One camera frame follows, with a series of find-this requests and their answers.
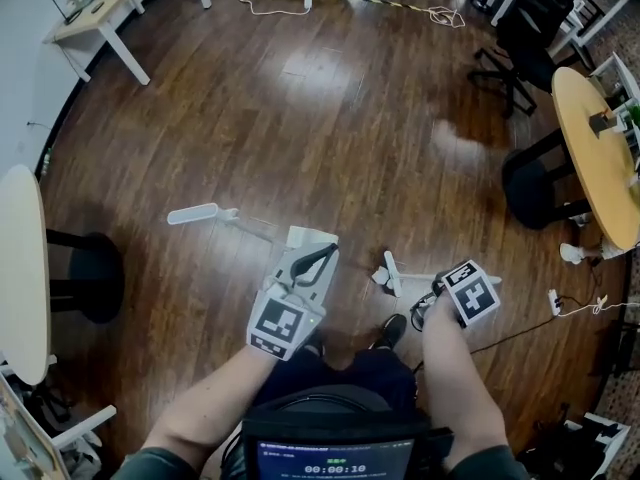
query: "dark pants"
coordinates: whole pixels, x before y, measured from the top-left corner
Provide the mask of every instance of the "dark pants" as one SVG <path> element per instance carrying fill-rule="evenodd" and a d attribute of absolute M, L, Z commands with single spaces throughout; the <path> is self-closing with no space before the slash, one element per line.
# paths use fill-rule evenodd
<path fill-rule="evenodd" d="M 411 369 L 389 349 L 361 350 L 342 371 L 327 365 L 307 349 L 289 361 L 279 361 L 258 392 L 260 405 L 305 389 L 331 384 L 351 384 L 377 393 L 395 411 L 415 409 L 416 380 Z"/>

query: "person's arm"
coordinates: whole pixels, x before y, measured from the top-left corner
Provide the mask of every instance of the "person's arm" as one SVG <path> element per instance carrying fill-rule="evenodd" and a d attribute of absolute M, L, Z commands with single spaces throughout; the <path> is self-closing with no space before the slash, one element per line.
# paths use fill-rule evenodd
<path fill-rule="evenodd" d="M 174 400 L 142 448 L 163 448 L 196 472 L 236 428 L 278 362 L 245 346 L 208 377 Z"/>
<path fill-rule="evenodd" d="M 453 311 L 445 292 L 425 313 L 422 329 L 429 413 L 435 428 L 449 427 L 454 434 L 448 470 L 477 452 L 508 445 L 502 413 L 473 364 Z"/>

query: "hardwood floor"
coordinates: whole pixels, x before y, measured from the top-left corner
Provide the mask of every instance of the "hardwood floor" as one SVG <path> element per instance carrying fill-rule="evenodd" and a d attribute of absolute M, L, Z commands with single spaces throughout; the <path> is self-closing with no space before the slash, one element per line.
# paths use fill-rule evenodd
<path fill-rule="evenodd" d="M 151 84 L 139 85 L 107 53 L 42 183 L 49 227 L 106 232 L 125 258 L 126 300 L 115 321 L 53 316 L 67 389 L 88 406 L 118 408 L 99 432 L 107 469 L 141 445 L 177 393 L 243 345 L 255 291 L 278 258 L 268 244 L 211 221 L 170 227 L 173 209 L 215 201 L 277 225 L 280 238 L 290 225 L 338 234 L 341 262 L 324 322 L 337 367 L 425 291 L 407 282 L 396 300 L 372 284 L 384 248 L 411 272 L 471 257 L 504 279 L 500 310 L 469 330 L 472 349 L 547 320 L 549 288 L 580 300 L 593 288 L 588 266 L 558 256 L 561 241 L 577 239 L 569 223 L 534 232 L 507 211 L 504 157 L 557 121 L 540 92 L 532 118 L 505 121 L 503 100 L 467 82 L 472 53 L 494 41 L 469 3 L 393 0 L 457 6 L 466 27 L 452 30 L 360 1 L 315 0 L 304 17 L 253 16 L 237 0 L 212 1 L 208 11 L 199 0 L 147 5 L 122 36 Z M 301 7 L 255 3 L 256 11 Z M 59 251 L 51 256 L 61 269 Z M 598 292 L 619 301 L 624 261 L 597 271 Z M 562 402 L 574 414 L 589 408 L 597 333 L 614 317 L 583 312 L 475 354 L 515 450 Z M 419 339 L 409 330 L 400 345 L 412 366 Z"/>

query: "monitor screen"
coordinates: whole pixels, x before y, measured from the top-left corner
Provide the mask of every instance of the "monitor screen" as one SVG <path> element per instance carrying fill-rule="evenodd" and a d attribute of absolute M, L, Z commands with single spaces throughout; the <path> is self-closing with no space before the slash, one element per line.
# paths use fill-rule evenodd
<path fill-rule="evenodd" d="M 404 478 L 413 439 L 362 445 L 258 442 L 260 480 Z"/>

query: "black office chair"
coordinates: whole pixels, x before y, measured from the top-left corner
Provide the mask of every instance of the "black office chair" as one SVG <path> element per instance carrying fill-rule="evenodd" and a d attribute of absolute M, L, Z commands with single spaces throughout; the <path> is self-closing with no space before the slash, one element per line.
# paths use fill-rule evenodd
<path fill-rule="evenodd" d="M 553 42 L 560 25 L 573 9 L 573 0 L 514 0 L 507 13 L 498 21 L 498 46 L 507 52 L 513 68 L 508 68 L 484 48 L 474 57 L 484 55 L 496 67 L 493 71 L 471 71 L 467 78 L 497 78 L 507 88 L 505 118 L 511 117 L 515 106 L 514 90 L 517 90 L 531 105 L 522 110 L 531 115 L 537 105 L 521 81 L 531 82 L 545 92 L 551 93 L 551 79 L 563 63 L 555 64 L 547 48 Z"/>

